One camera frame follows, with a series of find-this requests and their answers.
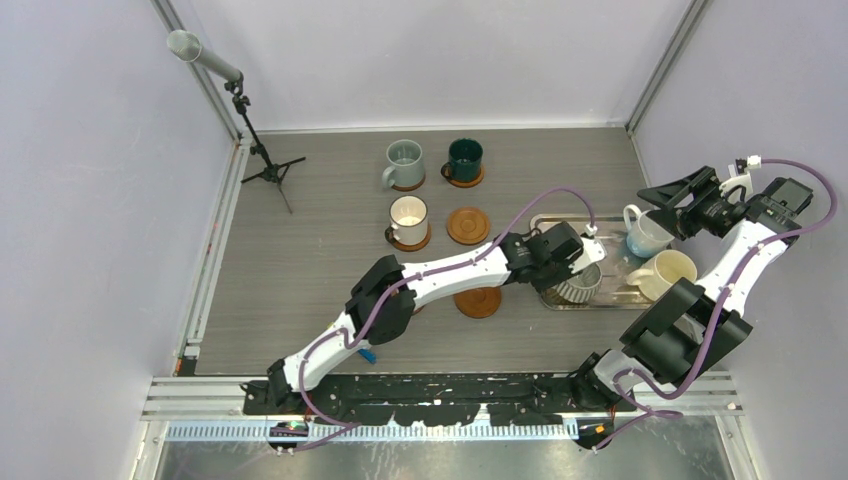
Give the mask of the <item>ribbed grey cup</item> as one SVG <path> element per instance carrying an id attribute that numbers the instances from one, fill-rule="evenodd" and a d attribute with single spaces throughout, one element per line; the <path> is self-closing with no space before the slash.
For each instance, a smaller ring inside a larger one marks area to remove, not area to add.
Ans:
<path id="1" fill-rule="evenodd" d="M 552 288 L 550 298 L 558 303 L 582 305 L 588 303 L 600 290 L 601 269 L 592 264 L 577 275 Z"/>

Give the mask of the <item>dark teal mug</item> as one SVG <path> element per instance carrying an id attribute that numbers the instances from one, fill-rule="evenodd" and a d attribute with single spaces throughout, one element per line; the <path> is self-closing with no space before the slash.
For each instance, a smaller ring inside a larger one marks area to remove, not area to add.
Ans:
<path id="1" fill-rule="evenodd" d="M 483 152 L 482 145 L 474 139 L 453 141 L 448 148 L 448 161 L 445 163 L 451 169 L 450 176 L 460 182 L 475 179 L 482 166 Z"/>

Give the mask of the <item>ribbed clear glass cup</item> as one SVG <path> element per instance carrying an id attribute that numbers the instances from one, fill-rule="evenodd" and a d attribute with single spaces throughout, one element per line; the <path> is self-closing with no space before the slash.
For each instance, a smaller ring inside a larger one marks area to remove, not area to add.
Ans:
<path id="1" fill-rule="evenodd" d="M 385 240 L 397 248 L 412 248 L 425 243 L 430 231 L 428 207 L 414 195 L 395 199 L 389 207 L 389 225 Z"/>

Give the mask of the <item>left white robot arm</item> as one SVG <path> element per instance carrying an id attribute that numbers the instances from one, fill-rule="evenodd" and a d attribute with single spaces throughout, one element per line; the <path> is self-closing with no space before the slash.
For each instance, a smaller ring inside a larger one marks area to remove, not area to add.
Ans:
<path id="1" fill-rule="evenodd" d="M 335 367 L 362 348 L 397 339 L 422 307 L 513 283 L 544 291 L 605 256 L 594 226 L 579 233 L 561 222 L 541 233 L 503 232 L 477 249 L 423 263 L 382 257 L 353 287 L 337 319 L 304 348 L 274 362 L 266 380 L 244 384 L 246 397 L 272 412 L 296 413 Z"/>

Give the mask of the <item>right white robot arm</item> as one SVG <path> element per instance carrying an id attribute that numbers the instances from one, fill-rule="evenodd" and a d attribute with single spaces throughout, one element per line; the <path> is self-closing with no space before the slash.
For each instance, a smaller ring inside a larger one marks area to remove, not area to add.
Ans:
<path id="1" fill-rule="evenodd" d="M 722 256 L 696 281 L 682 278 L 622 334 L 622 350 L 591 355 L 570 376 L 571 397 L 584 410 L 609 409 L 642 381 L 688 387 L 740 345 L 752 326 L 746 299 L 765 268 L 802 233 L 797 216 L 813 200 L 812 188 L 786 177 L 760 193 L 744 163 L 722 182 L 703 167 L 681 180 L 645 188 L 648 217 L 679 240 L 706 231 L 722 241 Z"/>

